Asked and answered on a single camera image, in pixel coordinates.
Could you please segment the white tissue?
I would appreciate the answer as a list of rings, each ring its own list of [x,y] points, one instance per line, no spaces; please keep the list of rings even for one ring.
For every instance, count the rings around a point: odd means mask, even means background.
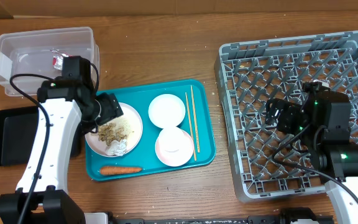
[[[127,140],[113,140],[106,148],[107,156],[123,156],[127,151]]]

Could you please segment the white paper cup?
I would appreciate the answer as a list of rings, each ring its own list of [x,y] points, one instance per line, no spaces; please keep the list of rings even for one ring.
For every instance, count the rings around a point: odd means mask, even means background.
[[[173,94],[156,96],[149,104],[149,119],[161,129],[179,126],[185,114],[184,102]]]

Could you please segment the red snack wrapper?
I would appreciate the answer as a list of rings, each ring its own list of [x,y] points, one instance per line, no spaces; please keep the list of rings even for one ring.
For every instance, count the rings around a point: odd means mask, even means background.
[[[65,52],[61,52],[58,49],[51,49],[50,51],[53,53],[53,60],[52,60],[53,67],[57,70],[62,70],[63,59],[69,57],[70,55],[68,55]]]

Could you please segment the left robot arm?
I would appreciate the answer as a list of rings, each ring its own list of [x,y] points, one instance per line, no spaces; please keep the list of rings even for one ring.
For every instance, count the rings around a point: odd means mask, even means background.
[[[32,100],[39,115],[27,167],[12,194],[0,196],[3,223],[114,223],[111,212],[85,213],[68,194],[67,174],[78,132],[122,116],[114,94],[98,93],[91,72],[96,66],[80,56],[63,58],[62,74],[43,77]]]

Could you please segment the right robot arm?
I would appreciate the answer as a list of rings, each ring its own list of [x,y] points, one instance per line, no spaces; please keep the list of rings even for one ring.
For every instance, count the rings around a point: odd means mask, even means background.
[[[299,141],[307,147],[311,167],[274,162],[318,174],[339,223],[358,223],[358,144],[350,140],[349,97],[325,82],[304,82],[307,99],[302,104],[272,98],[266,104],[266,124],[293,137],[277,152]]]

